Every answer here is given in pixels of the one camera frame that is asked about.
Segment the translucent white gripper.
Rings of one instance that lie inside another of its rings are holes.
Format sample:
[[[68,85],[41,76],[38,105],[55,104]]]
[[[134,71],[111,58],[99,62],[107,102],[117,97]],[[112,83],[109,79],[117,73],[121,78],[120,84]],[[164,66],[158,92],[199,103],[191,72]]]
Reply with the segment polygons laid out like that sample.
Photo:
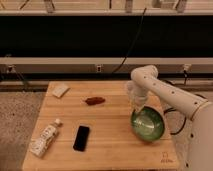
[[[138,115],[142,111],[144,104],[148,99],[148,90],[140,87],[134,87],[132,90],[132,98],[135,104],[134,113]]]

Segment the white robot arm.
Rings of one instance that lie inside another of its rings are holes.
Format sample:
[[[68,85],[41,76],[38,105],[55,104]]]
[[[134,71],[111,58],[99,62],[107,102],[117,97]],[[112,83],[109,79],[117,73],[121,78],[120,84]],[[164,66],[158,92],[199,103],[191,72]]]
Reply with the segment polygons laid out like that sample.
[[[136,110],[151,91],[188,117],[193,125],[186,171],[213,171],[213,102],[160,81],[154,65],[134,69],[127,91]]]

